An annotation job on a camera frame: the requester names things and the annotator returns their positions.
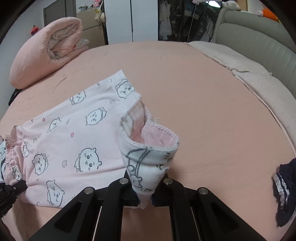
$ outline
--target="wrinkled sheet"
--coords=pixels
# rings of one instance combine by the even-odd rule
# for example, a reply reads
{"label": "wrinkled sheet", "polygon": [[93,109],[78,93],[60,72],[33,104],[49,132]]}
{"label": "wrinkled sheet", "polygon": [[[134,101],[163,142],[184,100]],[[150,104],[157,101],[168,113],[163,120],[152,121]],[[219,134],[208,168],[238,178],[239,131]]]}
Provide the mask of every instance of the wrinkled sheet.
{"label": "wrinkled sheet", "polygon": [[286,135],[296,156],[296,99],[272,73],[233,49],[215,43],[191,42],[209,58],[232,71],[233,75],[269,109]]}
{"label": "wrinkled sheet", "polygon": [[[276,227],[272,175],[294,158],[280,126],[225,67],[184,43],[139,42],[88,50],[23,90],[0,122],[0,134],[122,69],[159,123],[180,147],[168,175],[185,187],[209,188],[267,241]],[[4,217],[27,240],[59,209],[17,201]],[[122,240],[172,240],[168,208],[124,209]]]}

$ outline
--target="cartoon hamster face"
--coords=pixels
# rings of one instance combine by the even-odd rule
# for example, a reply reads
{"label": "cartoon hamster face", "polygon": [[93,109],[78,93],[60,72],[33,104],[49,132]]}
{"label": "cartoon hamster face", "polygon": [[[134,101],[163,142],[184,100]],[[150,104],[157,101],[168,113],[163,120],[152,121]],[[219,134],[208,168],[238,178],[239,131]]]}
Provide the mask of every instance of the cartoon hamster face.
{"label": "cartoon hamster face", "polygon": [[22,156],[23,156],[23,157],[28,157],[28,155],[29,155],[29,151],[28,151],[28,143],[25,142],[24,144],[25,144],[25,145],[22,147],[22,148],[23,148],[23,149],[22,149]]}
{"label": "cartoon hamster face", "polygon": [[94,110],[90,112],[85,118],[86,118],[86,125],[96,125],[98,124],[107,114],[107,111],[104,109],[104,107],[101,107],[97,110]]}
{"label": "cartoon hamster face", "polygon": [[84,172],[96,170],[100,165],[102,165],[102,162],[99,160],[96,149],[85,148],[79,154],[74,167],[76,167],[77,172]]}
{"label": "cartoon hamster face", "polygon": [[67,161],[63,161],[62,166],[66,167],[67,166]]}
{"label": "cartoon hamster face", "polygon": [[14,179],[18,181],[22,180],[22,174],[17,164],[15,164],[15,167],[12,169],[12,175]]}
{"label": "cartoon hamster face", "polygon": [[41,175],[48,167],[48,161],[45,154],[37,154],[32,161],[35,167],[35,173]]}
{"label": "cartoon hamster face", "polygon": [[62,204],[63,195],[65,192],[55,184],[55,180],[47,181],[47,201],[51,206],[59,207]]}
{"label": "cartoon hamster face", "polygon": [[137,177],[135,175],[131,175],[131,182],[137,188],[142,188],[141,181],[143,179],[141,177]]}
{"label": "cartoon hamster face", "polygon": [[2,182],[4,182],[3,173],[5,172],[5,160],[2,160],[0,162],[0,168],[1,168],[1,171],[0,171],[0,183],[2,183]]}
{"label": "cartoon hamster face", "polygon": [[126,99],[127,96],[135,91],[135,88],[131,85],[131,83],[127,79],[121,80],[121,82],[116,85],[117,94],[120,98]]}
{"label": "cartoon hamster face", "polygon": [[59,119],[59,117],[58,117],[57,119],[54,119],[54,120],[51,122],[51,124],[50,124],[50,126],[49,126],[49,128],[48,128],[48,130],[47,130],[47,133],[49,133],[49,132],[52,131],[54,128],[56,128],[57,125],[60,124],[60,122],[61,122],[61,120]]}
{"label": "cartoon hamster face", "polygon": [[84,91],[82,91],[82,92],[80,92],[79,94],[74,95],[74,96],[70,99],[71,104],[72,104],[72,105],[75,105],[75,104],[81,103],[81,102],[84,100],[85,97],[86,97],[86,94],[85,94]]}

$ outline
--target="cabinet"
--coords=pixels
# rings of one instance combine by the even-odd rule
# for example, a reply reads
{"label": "cabinet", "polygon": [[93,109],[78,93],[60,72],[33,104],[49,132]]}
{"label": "cabinet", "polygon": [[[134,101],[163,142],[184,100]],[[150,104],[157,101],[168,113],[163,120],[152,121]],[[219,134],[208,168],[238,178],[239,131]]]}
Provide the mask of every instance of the cabinet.
{"label": "cabinet", "polygon": [[90,49],[105,45],[103,25],[95,20],[95,9],[90,8],[77,13],[77,18],[81,19],[83,25],[81,38],[89,40]]}
{"label": "cabinet", "polygon": [[109,44],[158,40],[157,0],[104,0]]}

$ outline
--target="rolled blanket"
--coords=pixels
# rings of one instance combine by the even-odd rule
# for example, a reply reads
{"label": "rolled blanket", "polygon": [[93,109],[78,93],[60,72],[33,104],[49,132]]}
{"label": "rolled blanket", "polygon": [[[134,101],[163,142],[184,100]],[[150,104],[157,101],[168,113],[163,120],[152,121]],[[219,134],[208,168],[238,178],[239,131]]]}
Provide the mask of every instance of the rolled blanket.
{"label": "rolled blanket", "polygon": [[24,89],[62,68],[83,51],[88,40],[80,39],[81,20],[60,18],[32,36],[19,50],[10,69],[10,83]]}

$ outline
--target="upholstered headboard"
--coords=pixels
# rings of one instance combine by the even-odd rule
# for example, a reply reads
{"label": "upholstered headboard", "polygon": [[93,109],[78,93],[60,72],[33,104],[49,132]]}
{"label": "upholstered headboard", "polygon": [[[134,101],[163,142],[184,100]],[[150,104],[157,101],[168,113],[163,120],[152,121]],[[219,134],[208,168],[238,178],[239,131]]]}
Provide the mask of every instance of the upholstered headboard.
{"label": "upholstered headboard", "polygon": [[296,98],[296,45],[281,23],[223,8],[212,42],[261,64]]}

